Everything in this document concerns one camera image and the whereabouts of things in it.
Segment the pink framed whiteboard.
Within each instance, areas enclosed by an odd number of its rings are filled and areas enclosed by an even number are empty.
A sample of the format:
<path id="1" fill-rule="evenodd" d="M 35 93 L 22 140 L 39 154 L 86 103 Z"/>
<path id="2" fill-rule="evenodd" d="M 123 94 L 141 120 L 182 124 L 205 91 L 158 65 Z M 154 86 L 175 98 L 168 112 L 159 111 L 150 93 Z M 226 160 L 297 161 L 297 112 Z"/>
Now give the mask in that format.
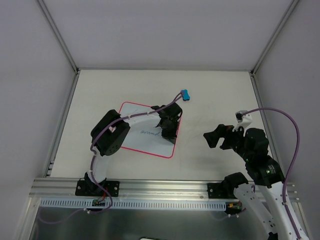
<path id="1" fill-rule="evenodd" d="M 160 117 L 155 110 L 159 108 L 159 106 L 148 106 L 129 101 L 122 103 L 120 114 L 122 117 L 128 117 L 124 121 L 130 126 L 121 145 L 123 149 L 165 159 L 170 159 L 174 155 L 176 144 L 163 139 L 162 129 L 156 127 Z M 180 123 L 181 118 L 178 121 L 177 137 Z"/>

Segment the blue whiteboard eraser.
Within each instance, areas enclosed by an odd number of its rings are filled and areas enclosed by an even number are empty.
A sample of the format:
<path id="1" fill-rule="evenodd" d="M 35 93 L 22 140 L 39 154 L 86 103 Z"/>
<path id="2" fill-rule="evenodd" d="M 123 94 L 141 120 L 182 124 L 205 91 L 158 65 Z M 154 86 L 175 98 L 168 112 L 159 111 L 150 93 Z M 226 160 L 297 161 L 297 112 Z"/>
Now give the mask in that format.
<path id="1" fill-rule="evenodd" d="M 187 102 L 187 101 L 189 101 L 189 100 L 191 99 L 191 98 L 190 98 L 190 95 L 189 95 L 189 92 L 188 92 L 187 89 L 182 89 L 182 90 L 180 91 L 180 93 L 181 93 L 181 96 L 182 96 L 182 100 L 183 100 L 183 101 Z"/>

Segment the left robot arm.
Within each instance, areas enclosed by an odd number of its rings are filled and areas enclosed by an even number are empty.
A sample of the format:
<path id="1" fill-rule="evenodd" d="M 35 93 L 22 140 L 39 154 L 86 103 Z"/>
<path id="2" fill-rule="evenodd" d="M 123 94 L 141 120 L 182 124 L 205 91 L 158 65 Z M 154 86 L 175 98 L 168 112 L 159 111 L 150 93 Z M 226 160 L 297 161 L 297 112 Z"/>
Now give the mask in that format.
<path id="1" fill-rule="evenodd" d="M 90 150 L 105 158 L 119 149 L 170 159 L 183 114 L 177 103 L 163 106 L 136 105 L 136 113 L 109 110 L 90 133 Z"/>

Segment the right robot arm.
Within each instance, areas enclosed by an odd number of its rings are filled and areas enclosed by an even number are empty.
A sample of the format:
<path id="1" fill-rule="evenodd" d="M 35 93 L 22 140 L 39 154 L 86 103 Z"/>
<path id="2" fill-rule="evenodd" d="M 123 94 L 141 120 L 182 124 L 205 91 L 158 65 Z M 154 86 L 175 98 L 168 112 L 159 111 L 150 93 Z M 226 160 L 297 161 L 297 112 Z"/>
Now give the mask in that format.
<path id="1" fill-rule="evenodd" d="M 236 198 L 250 214 L 256 217 L 268 240 L 307 240 L 287 198 L 285 177 L 280 165 L 268 154 L 269 140 L 259 128 L 220 124 L 204 133 L 208 146 L 215 148 L 220 139 L 222 150 L 233 150 L 245 162 L 245 169 L 253 180 L 236 172 L 224 178 L 217 186 L 207 185 L 209 198 Z"/>

